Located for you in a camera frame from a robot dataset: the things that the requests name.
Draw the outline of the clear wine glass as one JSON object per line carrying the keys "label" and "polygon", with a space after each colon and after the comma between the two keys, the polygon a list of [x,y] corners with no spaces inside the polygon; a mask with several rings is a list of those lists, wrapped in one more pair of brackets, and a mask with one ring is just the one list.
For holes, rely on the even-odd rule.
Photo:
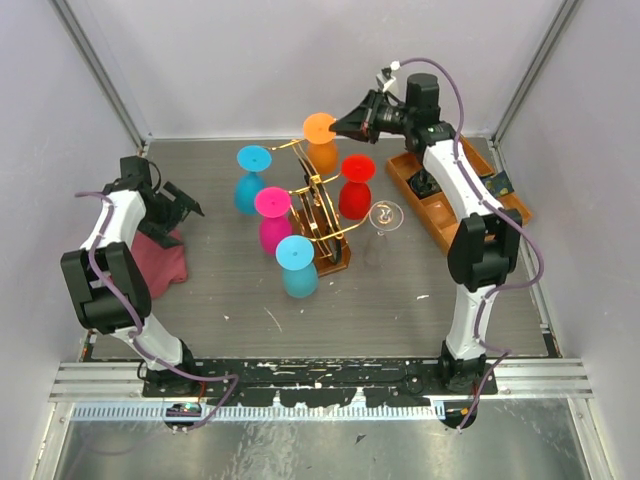
{"label": "clear wine glass", "polygon": [[388,234],[398,230],[404,222],[404,211],[400,205],[390,200],[374,203],[368,213],[372,226],[364,252],[368,266],[381,267],[387,257]]}

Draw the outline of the orange wine glass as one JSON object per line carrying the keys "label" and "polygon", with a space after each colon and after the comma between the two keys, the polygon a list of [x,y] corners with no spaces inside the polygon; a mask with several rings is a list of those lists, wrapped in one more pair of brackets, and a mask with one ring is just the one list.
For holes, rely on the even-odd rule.
{"label": "orange wine glass", "polygon": [[308,142],[307,155],[322,175],[332,173],[338,164],[336,134],[329,130],[335,118],[325,112],[309,115],[303,123],[303,136]]}

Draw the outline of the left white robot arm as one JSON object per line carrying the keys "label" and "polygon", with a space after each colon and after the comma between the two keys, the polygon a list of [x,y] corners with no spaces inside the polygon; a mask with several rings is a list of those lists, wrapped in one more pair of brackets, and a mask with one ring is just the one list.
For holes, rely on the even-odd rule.
{"label": "left white robot arm", "polygon": [[152,312],[152,296],[131,248],[142,234],[163,250],[182,246],[172,231],[200,204],[161,180],[154,162],[120,160],[120,175],[95,193],[102,208],[87,240],[60,260],[79,323],[127,344],[146,368],[145,381],[178,396],[193,394],[200,372],[192,352]]}

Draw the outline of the gold wire glass rack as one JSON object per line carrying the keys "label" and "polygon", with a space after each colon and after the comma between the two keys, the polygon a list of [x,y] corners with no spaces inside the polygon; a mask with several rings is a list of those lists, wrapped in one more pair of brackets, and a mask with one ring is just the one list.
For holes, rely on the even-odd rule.
{"label": "gold wire glass rack", "polygon": [[305,185],[289,190],[292,199],[301,205],[290,207],[289,219],[294,232],[306,237],[314,246],[313,264],[319,277],[336,274],[346,270],[351,261],[351,249],[346,234],[363,225],[369,211],[358,223],[343,227],[340,223],[339,209],[334,205],[327,186],[341,177],[338,173],[332,177],[322,176],[312,164],[310,157],[302,147],[303,139],[293,139],[287,143],[269,147],[269,150],[292,149],[303,170]]}

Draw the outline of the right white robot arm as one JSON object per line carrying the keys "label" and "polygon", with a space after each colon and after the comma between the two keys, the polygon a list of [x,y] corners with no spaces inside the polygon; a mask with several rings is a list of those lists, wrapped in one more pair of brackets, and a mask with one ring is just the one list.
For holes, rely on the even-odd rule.
{"label": "right white robot arm", "polygon": [[465,393],[484,375],[486,330],[498,289],[516,267],[522,219],[484,187],[464,154],[459,133],[441,120],[436,76],[410,75],[404,101],[390,92],[395,78],[389,68],[376,81],[377,89],[330,129],[368,143],[375,143],[383,133],[403,136],[407,151],[434,177],[449,201],[458,228],[447,265],[457,291],[437,376],[447,392]]}

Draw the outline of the red wine glass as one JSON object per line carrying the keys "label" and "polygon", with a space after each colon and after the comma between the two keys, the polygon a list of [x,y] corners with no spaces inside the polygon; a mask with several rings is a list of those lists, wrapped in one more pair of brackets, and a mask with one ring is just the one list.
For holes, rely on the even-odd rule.
{"label": "red wine glass", "polygon": [[345,184],[339,194],[339,211],[343,217],[362,220],[368,215],[372,203],[368,182],[375,173],[376,166],[367,155],[353,154],[342,162],[341,175],[345,178]]}

